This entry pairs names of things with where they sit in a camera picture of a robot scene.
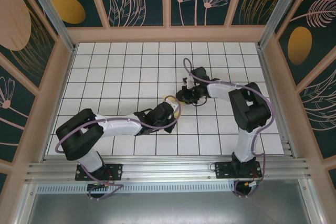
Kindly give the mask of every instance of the grid floor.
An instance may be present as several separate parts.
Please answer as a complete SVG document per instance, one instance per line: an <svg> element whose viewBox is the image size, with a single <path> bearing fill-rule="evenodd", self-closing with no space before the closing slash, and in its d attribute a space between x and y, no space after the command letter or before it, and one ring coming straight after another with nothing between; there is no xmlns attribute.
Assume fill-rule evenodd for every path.
<svg viewBox="0 0 336 224"><path fill-rule="evenodd" d="M54 155L57 127L91 108L101 115L126 115L155 108L164 95L176 92L186 76L183 58L205 67L211 78L247 84L256 82L268 97L254 43L237 42L120 42L80 43L57 113L47 154ZM238 127L230 104L208 99L200 107L182 106L172 134L101 138L101 155L230 155ZM256 153L284 154L274 123L263 131Z"/></svg>

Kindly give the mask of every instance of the purple cable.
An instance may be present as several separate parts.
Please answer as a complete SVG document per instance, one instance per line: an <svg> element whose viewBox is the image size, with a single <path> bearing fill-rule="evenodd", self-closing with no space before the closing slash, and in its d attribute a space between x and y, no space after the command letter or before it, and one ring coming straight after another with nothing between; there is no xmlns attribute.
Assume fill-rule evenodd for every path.
<svg viewBox="0 0 336 224"><path fill-rule="evenodd" d="M186 64L185 64L186 61L187 61L187 62L189 63L189 65L190 65L190 70L188 69L188 67L187 67ZM264 158L264 160L263 160L263 165L262 165L262 171L263 171L263 174L262 174L262 176L261 176L261 178L260 178L260 180L263 181L263 180L264 180L264 174L265 174L266 155L265 155L265 152L263 152L263 153L261 153L261 154L256 154L256 153L254 152L254 150L255 150L256 139L257 139L259 133L260 133L261 131L263 131L264 129L270 127L270 126L272 125L272 123L274 122L274 120L275 120L275 110L274 110L274 108L273 108L273 105L267 100L267 98L266 98L265 96L263 96L263 94L261 94L261 93L258 92L257 90L252 89L252 88L250 88L250 87L247 87L247 86L244 86L244 85L239 85L239 84L234 84L234 83L227 82L227 81L208 81L208 80L203 80L203 79L201 79L201 78L199 78L199 77L193 75L193 74L191 73L191 71L192 71L192 66L193 66L193 65L192 65L191 61L190 61L188 58L184 58L184 59L183 59L183 66L184 66L185 70L187 71L187 73L188 73L191 77L193 77L194 79L196 79L196 80L198 80L198 81L205 82L205 83L209 83L209 84L219 83L219 84L223 84L223 85L227 85L227 86L231 86L231 87L237 87L237 88L247 89L247 90L249 90L249 91L251 91L251 92L257 94L258 96L260 96L260 97L267 103L267 105L269 106L269 108L270 108L270 110L271 110L271 121L270 121L268 124L266 124L265 126L263 126L263 127L261 127L260 129L257 130L257 132L255 133L255 135L253 136L252 145L251 145L251 152L252 152L252 154L253 154L254 156L256 156L256 157L261 157L261 156L262 156L262 157ZM238 197L240 197L240 196L245 196L245 197L247 197L246 195L243 195L243 194L241 194L240 192L238 192L238 191L236 190L238 182L239 182L239 180L235 181L235 185L234 185L234 194L235 194L236 196L238 196ZM258 186L257 186L256 189L255 189L252 193L250 193L249 195L250 195L250 196L253 195L253 194L257 191L257 188L258 188Z"/></svg>
<svg viewBox="0 0 336 224"><path fill-rule="evenodd" d="M64 152L62 152L62 151L59 151L58 148L60 147L60 145L61 145L65 140L67 140L70 136L72 136L74 133L76 133L77 131L79 131L81 128L84 128L84 127L89 126L89 125L94 124L94 123L102 123L102 122L110 122L110 121L120 121L120 120L123 120L123 121L130 121L130 122L140 123L141 125L143 125L143 126L145 126L145 127L148 127L148 128L151 128L151 129L154 129L154 130L162 130L162 129L168 128L168 127L174 125L174 124L178 121L178 119L180 118L180 116L181 116L181 103L179 102L179 100L178 100L176 97L174 97L174 96L172 96L172 95L167 95L167 96L164 98L164 100L167 100L167 98L169 98L169 97L170 97L170 98L174 98L175 101L177 102L177 105L178 105L178 107L179 107L179 114L177 115L176 119L175 119L173 122L171 122L170 124L168 124L168 125L166 125L166 126L155 127L155 126L151 126L151 125L149 125L149 124L140 122L139 120L135 120L135 119L132 119L132 118L106 118L106 119L94 120L94 121L90 121L90 122L84 123L84 124L78 126L77 128L75 128L74 130L72 130L71 132L69 132L66 136L64 136L64 137L57 143L57 145L56 145L56 147L55 147L55 151L56 151L56 153L60 153L60 154L64 153ZM102 196L102 197L96 199L97 201L98 201L99 199L102 200L102 199L106 199L106 198L108 198L108 197L111 197L116 191L120 190L120 189L124 186L124 185L121 185L121 184L111 184L111 183L106 183L106 182L100 181L100 180L96 179L95 177L93 177L93 176L86 170L86 168L85 168L84 166L81 165L81 167L83 168L84 172L85 172L85 173L86 173L92 180L94 180L94 181L96 181L96 182L98 182L98 183L100 183L100 184L107 185L107 186L117 186L117 189L115 189L113 192L111 192L111 193L109 193L109 194L107 194L107 195L104 195L104 196ZM91 192L92 192L92 190L94 190L94 188L90 189L90 191L89 191L89 196L90 196L91 199L94 199L94 198L91 196Z"/></svg>

